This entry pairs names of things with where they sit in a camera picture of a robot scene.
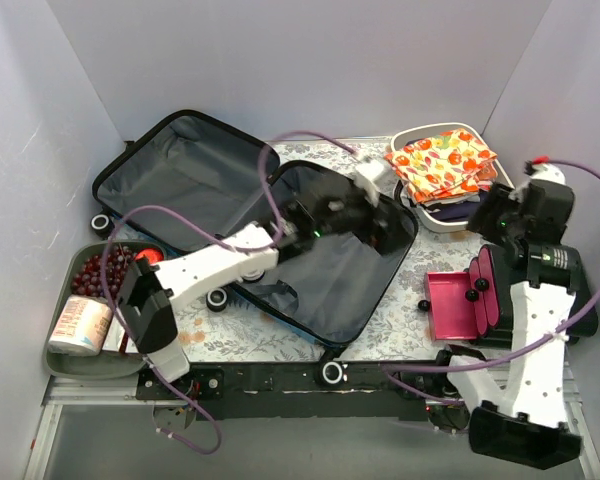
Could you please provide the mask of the dark purple garment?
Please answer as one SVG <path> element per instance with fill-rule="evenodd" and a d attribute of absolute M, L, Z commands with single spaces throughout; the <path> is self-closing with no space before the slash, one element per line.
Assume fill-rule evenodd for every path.
<path fill-rule="evenodd" d="M 480 191 L 477 198 L 452 204 L 441 204 L 427 213 L 435 220 L 440 222 L 459 222 L 467 221 L 478 209 L 480 204 L 486 199 L 488 193 Z"/>

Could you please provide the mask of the orange floral cloth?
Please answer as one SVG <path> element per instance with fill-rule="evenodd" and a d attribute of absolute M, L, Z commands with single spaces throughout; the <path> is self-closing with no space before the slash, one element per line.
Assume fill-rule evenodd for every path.
<path fill-rule="evenodd" d="M 410 200 L 419 205 L 460 203 L 488 191 L 498 176 L 496 159 L 465 128 L 418 138 L 385 155 Z"/>

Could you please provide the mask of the blue fish-print suitcase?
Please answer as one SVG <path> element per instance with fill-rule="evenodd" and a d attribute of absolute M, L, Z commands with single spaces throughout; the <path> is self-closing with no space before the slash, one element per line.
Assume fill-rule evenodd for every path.
<path fill-rule="evenodd" d="M 121 314 L 167 382 L 189 372 L 176 315 L 198 298 L 238 299 L 333 355 L 356 340 L 418 232 L 414 215 L 378 192 L 375 163 L 354 177 L 282 163 L 263 141 L 193 110 L 169 115 L 95 179 L 111 214 L 174 258 L 131 269 Z"/>

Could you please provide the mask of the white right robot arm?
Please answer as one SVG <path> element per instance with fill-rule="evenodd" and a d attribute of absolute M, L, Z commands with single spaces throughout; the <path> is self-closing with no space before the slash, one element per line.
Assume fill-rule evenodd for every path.
<path fill-rule="evenodd" d="M 510 361 L 504 387 L 472 350 L 451 350 L 449 362 L 432 373 L 440 395 L 464 401 L 473 452 L 540 470 L 576 459 L 583 444 L 568 427 L 569 337 L 558 329 L 582 285 L 580 254 L 561 242 L 574 201 L 562 180 L 491 188 L 468 221 L 486 243 L 469 263 L 463 300 L 474 309 L 478 336 L 506 328 L 512 350 L 522 354 Z"/>

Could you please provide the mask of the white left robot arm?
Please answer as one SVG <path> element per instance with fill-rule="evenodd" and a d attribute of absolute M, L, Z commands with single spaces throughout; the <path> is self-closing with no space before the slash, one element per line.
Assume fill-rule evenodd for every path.
<path fill-rule="evenodd" d="M 138 260 L 126 274 L 115 315 L 168 398 L 180 400 L 192 390 L 175 314 L 195 299 L 257 281 L 330 238 L 353 237 L 386 257 L 406 250 L 415 237 L 406 211 L 362 178 L 322 176 L 272 210 L 196 252 L 156 264 Z"/>

